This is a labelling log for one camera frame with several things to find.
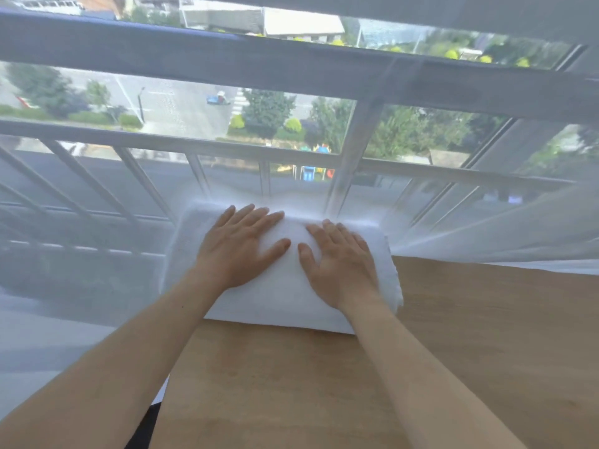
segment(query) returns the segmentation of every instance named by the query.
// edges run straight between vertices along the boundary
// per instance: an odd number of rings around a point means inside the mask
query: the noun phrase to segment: wood grain surface
[[[400,319],[528,447],[599,447],[598,277],[395,261]],[[410,445],[353,336],[207,320],[150,447]]]

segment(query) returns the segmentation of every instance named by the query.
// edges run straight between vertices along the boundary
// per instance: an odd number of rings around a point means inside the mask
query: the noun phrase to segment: lamp post
[[[144,89],[146,89],[146,87],[142,87],[139,90],[137,95],[137,103],[139,104],[139,117],[141,118],[141,122],[145,124],[146,119],[144,118],[144,108],[141,106],[141,93],[143,93]]]

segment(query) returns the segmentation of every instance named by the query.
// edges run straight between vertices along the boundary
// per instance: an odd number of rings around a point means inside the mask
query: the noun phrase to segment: person's right arm
[[[366,242],[343,225],[309,225],[322,259],[307,244],[299,259],[315,292],[341,310],[374,363],[416,449],[525,446],[393,315],[378,291]]]

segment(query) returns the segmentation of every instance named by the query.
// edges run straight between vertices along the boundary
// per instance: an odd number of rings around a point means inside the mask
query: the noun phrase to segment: hand
[[[352,302],[379,296],[378,278],[368,244],[343,224],[325,219],[322,227],[306,226],[322,252],[320,264],[310,246],[298,245],[299,262],[310,285],[329,306],[346,313]]]
[[[230,206],[206,234],[191,273],[199,272],[215,281],[222,292],[259,276],[291,245],[291,240],[280,239],[258,254],[260,236],[284,216],[283,211],[268,214],[268,208],[255,210],[254,205],[237,212]]]

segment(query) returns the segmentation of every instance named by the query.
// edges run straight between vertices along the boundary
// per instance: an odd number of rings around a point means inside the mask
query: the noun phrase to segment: white towel
[[[191,267],[204,236],[223,210],[212,205],[197,204],[183,213],[167,251],[161,280],[162,292],[171,288]],[[320,249],[305,229],[310,222],[320,221],[285,217],[265,234],[261,239],[261,249],[267,249],[278,239],[289,238],[292,245],[288,252],[258,278],[227,290],[206,318],[353,333],[341,312],[327,306],[315,294],[301,268],[297,252],[300,242],[308,243],[316,260],[320,259]],[[380,291],[390,309],[396,312],[398,306],[403,304],[403,297],[385,235],[376,226],[348,224],[348,228],[368,242]]]

